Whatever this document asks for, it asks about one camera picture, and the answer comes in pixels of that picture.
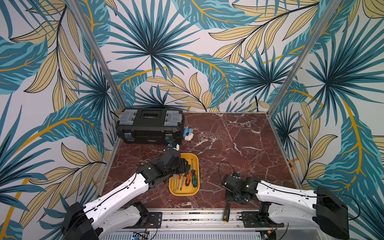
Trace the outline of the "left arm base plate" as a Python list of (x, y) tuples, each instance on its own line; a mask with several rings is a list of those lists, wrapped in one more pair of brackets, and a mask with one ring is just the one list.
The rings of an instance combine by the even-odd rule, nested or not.
[(162, 225), (162, 212), (149, 212), (141, 217), (133, 226), (124, 227), (124, 229), (158, 229)]

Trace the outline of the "aluminium front rail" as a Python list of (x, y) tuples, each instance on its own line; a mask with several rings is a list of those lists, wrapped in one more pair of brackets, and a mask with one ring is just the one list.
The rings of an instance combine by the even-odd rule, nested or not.
[(328, 240), (325, 233), (315, 228), (287, 225), (282, 228), (245, 228), (239, 220), (241, 209), (231, 211), (228, 223), (223, 222), (223, 209), (171, 210), (162, 212), (158, 229), (121, 229), (99, 240)]

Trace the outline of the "orange black handle screwdriver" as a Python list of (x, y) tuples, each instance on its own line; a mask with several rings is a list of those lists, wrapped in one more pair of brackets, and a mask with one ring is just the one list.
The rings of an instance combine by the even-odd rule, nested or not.
[(189, 186), (190, 185), (191, 178), (192, 178), (192, 171), (189, 171), (188, 175), (187, 175), (187, 178), (186, 178), (186, 181), (185, 181), (185, 186)]

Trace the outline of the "yellow plastic tray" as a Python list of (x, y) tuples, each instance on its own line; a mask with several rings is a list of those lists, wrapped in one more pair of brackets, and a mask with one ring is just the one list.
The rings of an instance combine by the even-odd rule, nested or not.
[(183, 186), (182, 191), (176, 191), (176, 193), (173, 192), (173, 177), (169, 179), (169, 191), (178, 197), (189, 197), (195, 195), (199, 190), (200, 190), (200, 173), (199, 173), (199, 159), (195, 154), (192, 153), (182, 153), (181, 154), (182, 158), (186, 159), (189, 164), (191, 165), (192, 161), (194, 161), (194, 169), (196, 170), (196, 176), (197, 176), (197, 181), (198, 185), (196, 188), (193, 187), (192, 180), (189, 186)]

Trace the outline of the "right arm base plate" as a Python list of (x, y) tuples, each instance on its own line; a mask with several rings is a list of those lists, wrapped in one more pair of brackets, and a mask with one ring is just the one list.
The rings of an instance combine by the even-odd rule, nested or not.
[(266, 214), (259, 212), (241, 212), (239, 220), (243, 222), (245, 228), (282, 228), (284, 223), (274, 223)]

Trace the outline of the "green black handle screwdriver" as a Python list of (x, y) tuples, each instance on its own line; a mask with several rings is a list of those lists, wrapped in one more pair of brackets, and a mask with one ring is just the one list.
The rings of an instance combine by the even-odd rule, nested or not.
[(191, 163), (191, 174), (192, 174), (191, 180), (192, 180), (193, 187), (196, 188), (198, 185), (198, 181), (196, 176), (196, 170), (194, 169), (194, 161), (192, 161)]

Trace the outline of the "orange slim screwdriver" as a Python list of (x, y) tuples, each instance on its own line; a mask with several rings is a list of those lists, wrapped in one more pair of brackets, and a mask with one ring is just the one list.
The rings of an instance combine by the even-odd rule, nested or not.
[(286, 159), (286, 160), (287, 160), (287, 163), (288, 163), (289, 167), (291, 168), (291, 170), (293, 170), (294, 166), (292, 165), (292, 163), (288, 159)]

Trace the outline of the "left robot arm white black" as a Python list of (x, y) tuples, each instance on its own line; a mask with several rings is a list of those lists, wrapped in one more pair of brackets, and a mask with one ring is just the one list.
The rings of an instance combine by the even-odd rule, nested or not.
[(99, 240), (126, 227), (147, 221), (148, 210), (141, 203), (121, 209), (126, 203), (147, 192), (173, 175), (190, 170), (188, 161), (176, 149), (167, 149), (157, 159), (141, 165), (127, 181), (104, 196), (86, 204), (68, 208), (61, 227), (64, 240)]

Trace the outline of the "black plastic toolbox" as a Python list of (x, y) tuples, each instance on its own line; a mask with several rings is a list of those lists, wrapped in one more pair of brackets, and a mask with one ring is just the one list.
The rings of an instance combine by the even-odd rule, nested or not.
[(127, 108), (117, 121), (117, 136), (127, 144), (181, 145), (185, 116), (180, 109)]

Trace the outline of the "yellow black handle screwdriver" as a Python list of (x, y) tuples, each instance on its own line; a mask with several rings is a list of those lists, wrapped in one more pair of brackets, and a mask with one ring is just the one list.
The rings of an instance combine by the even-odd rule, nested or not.
[(186, 174), (184, 174), (184, 175), (182, 176), (182, 178), (181, 178), (180, 191), (182, 191), (182, 189), (183, 189), (183, 186), (184, 186), (184, 184), (185, 184), (185, 181), (186, 181), (186, 179), (187, 179), (187, 175), (186, 175)]

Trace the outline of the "white blue plug adapter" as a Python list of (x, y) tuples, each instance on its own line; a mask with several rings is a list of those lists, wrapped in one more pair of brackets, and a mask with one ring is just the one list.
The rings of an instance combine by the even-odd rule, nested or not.
[(194, 138), (194, 129), (184, 127), (183, 137), (185, 141), (191, 141)]

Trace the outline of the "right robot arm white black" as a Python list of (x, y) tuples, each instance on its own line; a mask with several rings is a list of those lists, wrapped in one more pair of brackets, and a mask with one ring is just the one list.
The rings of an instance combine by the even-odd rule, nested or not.
[(317, 228), (340, 240), (348, 240), (348, 207), (329, 189), (298, 190), (277, 186), (259, 179), (241, 179), (239, 174), (222, 179), (226, 200), (246, 205), (261, 204), (256, 212), (243, 212), (240, 220), (246, 228), (282, 228), (294, 225)]

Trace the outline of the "yellow dotted black screwdriver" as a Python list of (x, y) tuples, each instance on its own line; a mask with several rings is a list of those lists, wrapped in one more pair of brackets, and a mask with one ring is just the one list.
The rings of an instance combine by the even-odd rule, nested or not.
[(223, 222), (228, 223), (230, 219), (231, 203), (227, 202), (223, 213)]

